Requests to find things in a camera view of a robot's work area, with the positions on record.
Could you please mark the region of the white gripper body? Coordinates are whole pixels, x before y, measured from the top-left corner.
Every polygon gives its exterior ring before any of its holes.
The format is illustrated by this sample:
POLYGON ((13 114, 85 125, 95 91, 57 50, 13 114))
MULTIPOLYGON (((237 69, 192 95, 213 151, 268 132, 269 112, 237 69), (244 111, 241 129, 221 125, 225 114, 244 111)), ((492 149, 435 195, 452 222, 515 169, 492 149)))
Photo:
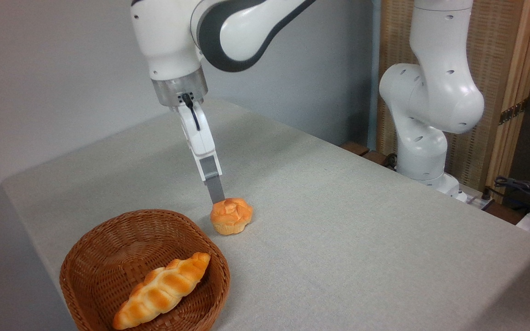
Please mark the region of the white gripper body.
POLYGON ((193 102, 193 110, 186 105, 169 109, 179 115, 189 148, 197 160, 216 154, 212 132, 200 103, 193 102))

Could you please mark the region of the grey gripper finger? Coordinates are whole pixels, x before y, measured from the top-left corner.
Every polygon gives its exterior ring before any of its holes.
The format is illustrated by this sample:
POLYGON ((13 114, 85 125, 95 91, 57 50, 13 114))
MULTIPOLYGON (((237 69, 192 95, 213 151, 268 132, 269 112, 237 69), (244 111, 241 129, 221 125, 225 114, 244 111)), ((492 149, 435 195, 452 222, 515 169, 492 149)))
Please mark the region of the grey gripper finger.
POLYGON ((213 154, 199 160, 200 174, 212 200, 213 205, 225 200, 225 193, 221 184, 221 170, 217 155, 213 154))

